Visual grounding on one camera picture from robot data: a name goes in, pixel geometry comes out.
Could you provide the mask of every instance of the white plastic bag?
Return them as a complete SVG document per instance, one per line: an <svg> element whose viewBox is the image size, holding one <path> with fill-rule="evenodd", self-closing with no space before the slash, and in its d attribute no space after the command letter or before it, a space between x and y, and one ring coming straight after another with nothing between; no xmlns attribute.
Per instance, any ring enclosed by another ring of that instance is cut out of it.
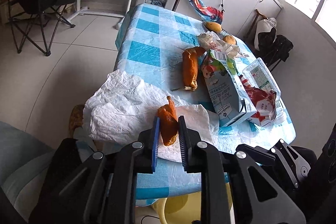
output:
<svg viewBox="0 0 336 224"><path fill-rule="evenodd" d="M201 140L218 143L218 116L210 116L202 105L188 104L178 96L145 83L136 75L115 70L102 87L86 101L83 128L95 140L121 146L138 139L141 131L152 127L157 109L171 96L178 116L183 115L188 128L199 132ZM159 142L158 157L181 162L179 139L170 146Z"/></svg>
<svg viewBox="0 0 336 224"><path fill-rule="evenodd" d="M259 51L258 34L261 32L270 32L271 29L277 26L277 20L271 17L269 20L263 19L257 23L257 30L254 37L254 48Z"/></svg>
<svg viewBox="0 0 336 224"><path fill-rule="evenodd" d="M215 32L201 33L198 37L198 43L201 47L208 50L224 52L228 58L244 57L238 45L232 45L220 40Z"/></svg>

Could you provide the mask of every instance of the wooden chair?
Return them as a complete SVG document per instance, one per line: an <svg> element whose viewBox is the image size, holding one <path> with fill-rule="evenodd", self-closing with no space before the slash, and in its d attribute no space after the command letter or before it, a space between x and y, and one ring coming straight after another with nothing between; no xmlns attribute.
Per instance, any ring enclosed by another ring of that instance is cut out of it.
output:
<svg viewBox="0 0 336 224"><path fill-rule="evenodd" d="M254 29L254 26L255 26L255 24L257 23L258 18L261 16L263 19L268 19L268 17L265 16L265 15L263 15L262 13L260 13L260 12L258 11L258 9L255 9L255 12L256 12L257 14L255 15L254 21L253 21L253 23L252 23L250 29L248 30L248 32L246 33L246 35L245 35L244 38L243 38L243 41L246 41L246 42L248 42L248 43L250 42L250 41L248 41L248 39L250 38L250 33L251 33L252 30Z"/></svg>

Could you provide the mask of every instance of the white bag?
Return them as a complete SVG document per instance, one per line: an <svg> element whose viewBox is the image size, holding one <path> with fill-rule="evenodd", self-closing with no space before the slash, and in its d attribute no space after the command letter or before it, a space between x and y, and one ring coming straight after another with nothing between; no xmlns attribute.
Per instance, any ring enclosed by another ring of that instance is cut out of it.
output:
<svg viewBox="0 0 336 224"><path fill-rule="evenodd" d="M205 49L224 52L228 58L244 57L238 45L232 45L220 40L215 32L201 33L197 36L198 44Z"/></svg>
<svg viewBox="0 0 336 224"><path fill-rule="evenodd" d="M270 32L272 28L277 26L277 20L271 17L269 20L263 19L257 23L257 30L254 37L254 48L259 51L258 34L261 32Z"/></svg>

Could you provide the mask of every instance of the shoe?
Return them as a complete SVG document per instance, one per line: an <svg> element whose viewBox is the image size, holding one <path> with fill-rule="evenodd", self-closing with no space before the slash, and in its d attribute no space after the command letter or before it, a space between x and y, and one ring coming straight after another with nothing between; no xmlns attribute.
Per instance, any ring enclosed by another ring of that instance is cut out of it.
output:
<svg viewBox="0 0 336 224"><path fill-rule="evenodd" d="M83 125L83 110L84 105L76 105L71 111L69 119L69 134L71 138L74 137L75 129Z"/></svg>

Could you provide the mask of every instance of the metal bolt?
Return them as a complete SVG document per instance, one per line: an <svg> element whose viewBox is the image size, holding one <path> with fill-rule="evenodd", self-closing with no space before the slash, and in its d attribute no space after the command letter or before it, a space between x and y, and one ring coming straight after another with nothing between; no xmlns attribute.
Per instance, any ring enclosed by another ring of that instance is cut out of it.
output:
<svg viewBox="0 0 336 224"><path fill-rule="evenodd" d="M136 149L142 148L142 143L141 142L134 142L134 143L132 143L132 147L136 148Z"/></svg>
<svg viewBox="0 0 336 224"><path fill-rule="evenodd" d="M238 158L240 158L240 159L244 159L244 158L246 158L246 153L243 152L243 151L238 151L238 152L236 153L236 156L237 156Z"/></svg>
<svg viewBox="0 0 336 224"><path fill-rule="evenodd" d="M301 175L303 177L306 177L308 175L308 169L307 169L307 167L305 167L305 166L301 167Z"/></svg>
<svg viewBox="0 0 336 224"><path fill-rule="evenodd" d="M104 156L104 154L102 153L102 152L95 152L95 153L93 153L93 158L95 159L95 160L100 160L102 157Z"/></svg>
<svg viewBox="0 0 336 224"><path fill-rule="evenodd" d="M197 143L197 146L198 146L199 148L206 148L208 145L207 145L206 142L198 142L198 143Z"/></svg>

